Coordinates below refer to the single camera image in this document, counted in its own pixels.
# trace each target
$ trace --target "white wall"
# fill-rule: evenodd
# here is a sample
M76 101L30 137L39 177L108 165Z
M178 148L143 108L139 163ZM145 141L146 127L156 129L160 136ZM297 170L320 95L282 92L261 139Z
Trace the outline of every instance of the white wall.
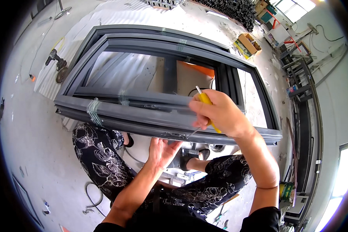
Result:
M325 3L317 5L297 21L297 32L306 30L306 24L308 22L314 26L321 24L325 29L325 35L331 40L343 36L339 24ZM313 42L316 48L322 51L327 51L335 43L343 43L345 41L345 39L336 42L327 41L322 33L322 28L319 27L318 30L319 34L314 35ZM303 41L309 45L308 36ZM317 51L312 45L311 52L312 55L317 56L315 62L329 55L327 52L321 53ZM320 81L334 67L339 59L334 59L328 65L314 72L313 78L315 82ZM324 150L318 189L312 203L311 211L307 216L307 219L311 216L312 218L305 231L314 231L325 212L334 186L339 158L339 146L348 142L348 53L330 76L317 87L317 94L321 107L324 130Z

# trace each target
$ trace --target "screwdriver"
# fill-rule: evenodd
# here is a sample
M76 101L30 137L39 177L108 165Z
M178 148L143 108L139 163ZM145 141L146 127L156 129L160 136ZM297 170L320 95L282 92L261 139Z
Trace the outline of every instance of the screwdriver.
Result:
M209 97L201 92L200 88L198 86L196 86L197 91L199 92L199 99L201 102L208 104L208 105L212 105L212 101L209 99ZM216 128L216 126L214 125L214 123L209 119L209 122L207 123L207 125L212 125L214 130L218 133L221 133L221 131ZM189 136L186 137L186 139L188 139L189 137L191 137L193 134L195 134L196 132L198 132L201 129L201 127L197 128L194 132L192 132Z

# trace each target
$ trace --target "black pants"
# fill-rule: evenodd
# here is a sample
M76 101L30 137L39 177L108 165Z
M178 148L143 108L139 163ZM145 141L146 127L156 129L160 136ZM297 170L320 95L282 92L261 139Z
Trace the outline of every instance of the black pants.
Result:
M72 141L85 172L114 201L134 178L130 167L116 153L124 144L121 132L80 124L73 131ZM243 155L215 158L207 164L205 172L207 176L183 187L160 189L160 204L189 207L206 215L236 195L251 178ZM151 190L138 210L150 209L153 197Z

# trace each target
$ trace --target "wrist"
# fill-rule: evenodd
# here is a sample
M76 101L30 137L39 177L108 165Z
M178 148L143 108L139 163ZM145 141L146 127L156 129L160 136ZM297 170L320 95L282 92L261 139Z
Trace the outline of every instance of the wrist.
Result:
M160 174L165 170L164 168L160 167L157 162L154 162L150 159L147 160L147 162L144 164L143 167L146 167L148 170L151 170L153 174Z

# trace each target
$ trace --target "cardboard box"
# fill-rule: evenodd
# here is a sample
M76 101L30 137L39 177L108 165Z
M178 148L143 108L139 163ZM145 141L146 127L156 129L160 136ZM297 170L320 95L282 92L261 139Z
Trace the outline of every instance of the cardboard box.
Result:
M234 44L246 59L262 52L262 48L249 33L242 33Z

